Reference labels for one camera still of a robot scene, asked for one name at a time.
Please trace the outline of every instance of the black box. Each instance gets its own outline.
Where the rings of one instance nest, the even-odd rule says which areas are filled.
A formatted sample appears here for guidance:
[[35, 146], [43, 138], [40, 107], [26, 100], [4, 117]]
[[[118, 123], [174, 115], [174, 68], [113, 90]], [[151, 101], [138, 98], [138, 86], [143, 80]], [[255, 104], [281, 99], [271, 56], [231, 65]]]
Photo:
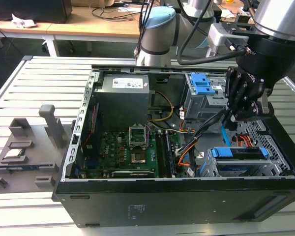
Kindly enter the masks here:
[[35, 22], [65, 23], [72, 12], [70, 0], [0, 0], [0, 21], [14, 16]]

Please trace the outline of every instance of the wooden desk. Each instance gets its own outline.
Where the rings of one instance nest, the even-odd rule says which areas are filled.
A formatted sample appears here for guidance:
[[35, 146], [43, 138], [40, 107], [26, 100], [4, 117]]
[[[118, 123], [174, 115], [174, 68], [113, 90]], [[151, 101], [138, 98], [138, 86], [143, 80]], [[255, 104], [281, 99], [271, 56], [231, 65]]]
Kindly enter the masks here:
[[[226, 2], [226, 0], [223, 0], [222, 4], [220, 4], [218, 6], [221, 10], [223, 10], [223, 9], [230, 10], [235, 15], [235, 17], [232, 17], [232, 18], [223, 18], [222, 17], [222, 20], [233, 22], [233, 21], [235, 21], [236, 13], [241, 12], [239, 8], [243, 7], [244, 4], [240, 0], [234, 0], [233, 3], [228, 3], [228, 2]], [[252, 19], [250, 19], [248, 23], [253, 24], [254, 22]]]
[[[108, 8], [110, 12], [117, 8]], [[127, 15], [128, 12], [114, 11], [104, 13], [103, 17], [115, 17]], [[139, 14], [133, 15], [139, 20]], [[136, 20], [111, 22], [94, 17], [88, 7], [74, 7], [66, 24], [51, 24], [47, 29], [48, 34], [84, 35], [84, 36], [108, 36], [121, 38], [139, 38], [139, 26]]]
[[[110, 12], [117, 8], [108, 8]], [[103, 14], [104, 17], [115, 17], [128, 14], [127, 12], [112, 12]], [[59, 56], [56, 40], [79, 40], [88, 42], [88, 51], [91, 51], [90, 41], [127, 42], [136, 43], [139, 37], [139, 14], [133, 15], [135, 20], [112, 22], [96, 18], [88, 7], [73, 7], [72, 14], [65, 24], [37, 23], [37, 27], [21, 29], [10, 21], [0, 21], [0, 29], [11, 38], [44, 39], [49, 54]]]

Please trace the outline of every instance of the green circuit board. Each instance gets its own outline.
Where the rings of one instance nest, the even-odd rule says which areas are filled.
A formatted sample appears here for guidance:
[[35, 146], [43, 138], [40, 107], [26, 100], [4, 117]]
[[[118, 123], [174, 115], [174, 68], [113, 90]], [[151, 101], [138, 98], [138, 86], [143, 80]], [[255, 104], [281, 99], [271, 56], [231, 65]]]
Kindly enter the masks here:
[[[169, 137], [174, 150], [179, 145], [178, 135], [173, 133]], [[142, 134], [133, 132], [131, 141], [141, 142]], [[121, 170], [154, 172], [157, 178], [158, 163], [154, 132], [149, 133], [147, 143], [146, 149], [140, 147], [130, 149], [129, 132], [104, 132], [101, 137], [100, 156], [96, 160], [96, 168], [94, 168], [94, 160], [86, 160], [87, 178], [109, 178], [109, 173]], [[136, 158], [138, 153], [141, 154], [139, 161]]]
[[[133, 134], [132, 140], [135, 142], [142, 141], [140, 134]], [[158, 177], [157, 157], [155, 134], [150, 133], [148, 138], [148, 147], [142, 152], [145, 152], [144, 163], [133, 163], [131, 153], [133, 150], [129, 147], [128, 132], [105, 132], [102, 136], [100, 157], [97, 160], [97, 168], [88, 171], [90, 178], [109, 177], [103, 176], [104, 171], [113, 170], [140, 170], [152, 171]]]

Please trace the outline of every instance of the power supply label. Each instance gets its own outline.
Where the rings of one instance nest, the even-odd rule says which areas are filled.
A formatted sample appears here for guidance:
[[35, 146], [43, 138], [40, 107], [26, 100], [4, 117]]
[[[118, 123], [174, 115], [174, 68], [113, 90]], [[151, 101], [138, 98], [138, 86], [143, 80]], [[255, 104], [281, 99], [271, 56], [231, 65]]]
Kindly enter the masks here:
[[114, 78], [113, 88], [116, 89], [143, 89], [143, 79]]

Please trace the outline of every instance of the gray 3d-printed holder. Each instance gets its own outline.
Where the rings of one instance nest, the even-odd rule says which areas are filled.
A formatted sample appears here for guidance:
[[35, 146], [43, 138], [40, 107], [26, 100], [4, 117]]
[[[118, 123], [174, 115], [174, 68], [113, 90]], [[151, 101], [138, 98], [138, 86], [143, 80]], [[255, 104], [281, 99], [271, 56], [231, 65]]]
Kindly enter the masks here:
[[[0, 154], [0, 193], [52, 191], [72, 135], [62, 125], [53, 105], [42, 105], [45, 125], [30, 125], [26, 118], [13, 119], [11, 135]], [[19, 149], [17, 156], [6, 154]]]

